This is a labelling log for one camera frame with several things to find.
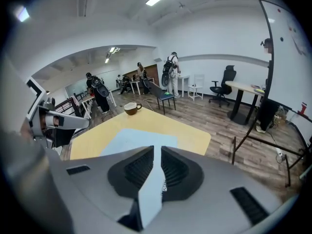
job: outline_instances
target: yellow table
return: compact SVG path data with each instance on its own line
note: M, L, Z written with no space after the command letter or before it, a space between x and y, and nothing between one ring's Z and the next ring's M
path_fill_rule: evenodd
M122 113L75 138L70 159L98 157L124 128L176 136L178 148L200 155L205 155L211 139L209 133L142 107L133 116Z

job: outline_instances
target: black pants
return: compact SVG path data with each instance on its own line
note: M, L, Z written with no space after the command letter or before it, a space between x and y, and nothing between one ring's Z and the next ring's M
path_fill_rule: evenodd
M259 121L260 127L263 131L267 130L277 110L278 104L274 101L267 100L264 105L262 105Z
M107 112L109 110L109 105L106 97L103 97L99 93L94 94L96 97L97 104L101 107L103 112Z
M145 84L144 84L144 81L143 81L143 79L140 77L140 82L141 82L141 84L142 84L142 86L143 86L143 93L144 94L148 94L148 92L150 91L149 89L148 89L148 87L146 87L145 86Z
M125 92L127 90L128 87L131 87L130 83L126 83L123 88L122 88L122 91L120 92L120 94L122 95L123 92Z

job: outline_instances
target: ceiling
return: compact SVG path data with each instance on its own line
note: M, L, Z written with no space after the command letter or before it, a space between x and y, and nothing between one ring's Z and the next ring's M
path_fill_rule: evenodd
M118 58L122 57L125 53L135 51L137 49L135 46L119 46L119 48L120 50L118 52L110 56L110 62L118 60ZM106 55L110 49L111 47L102 47L74 53L40 69L38 72L34 73L32 77L41 84L62 72L74 70L80 66L93 65L97 63L104 64Z
M148 0L33 0L29 15L40 21L61 17L91 17L116 14L131 20L157 26L176 14L195 13L214 6L259 6L258 0L161 0L154 6Z

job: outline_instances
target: black office chair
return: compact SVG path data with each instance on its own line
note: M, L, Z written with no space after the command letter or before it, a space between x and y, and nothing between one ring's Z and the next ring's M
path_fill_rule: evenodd
M225 99L224 95L229 95L232 92L232 88L225 84L226 81L233 81L236 76L236 71L234 70L234 65L226 66L224 70L223 80L221 82L221 87L217 87L216 83L218 81L213 80L214 87L210 87L210 90L216 93L217 95L214 96L214 98L209 100L209 103L212 100L218 100L219 101L219 107L221 107L221 102L224 101L230 105L230 103Z

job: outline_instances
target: table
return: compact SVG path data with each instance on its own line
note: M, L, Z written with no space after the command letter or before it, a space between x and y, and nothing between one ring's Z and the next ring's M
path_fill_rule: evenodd
M153 80L153 83L155 83L154 77L148 77L147 79L148 79L148 80ZM132 92L135 93L132 84L133 84L133 83L136 83L138 95L140 96L140 95L141 95L141 93L140 93L140 88L138 87L138 83L139 83L139 82L140 82L140 80L131 81L131 82L130 82L130 85L131 85L131 88L132 88Z
M94 96L88 95L86 96L85 99L82 100L82 105L84 110L86 111L87 116L91 119L91 109L92 109L92 104L88 105L88 101L92 100L94 98ZM109 90L109 95L107 97L107 100L110 100L112 104L114 104L115 107L117 107L116 103L115 103L115 99L112 93L112 90Z
M262 96L263 94L256 92L252 86L246 85L244 83L239 83L236 81L226 81L225 84L233 88L238 88L238 93L237 93L234 108L232 111L228 112L228 117L237 124L247 125L249 122L250 116L253 113L258 96ZM238 112L244 91L254 94L253 103L247 116Z
M87 116L91 119L91 109L92 109L92 103L91 105L88 105L88 101L92 100L95 96L88 95L82 100L82 105L84 110L86 111Z
M178 148L200 155L205 155L211 139L207 132L142 107L133 116L122 113L76 137L70 159L98 157L124 128L176 136Z
M179 76L178 79L182 79L182 97L184 97L184 80L189 79L190 76Z

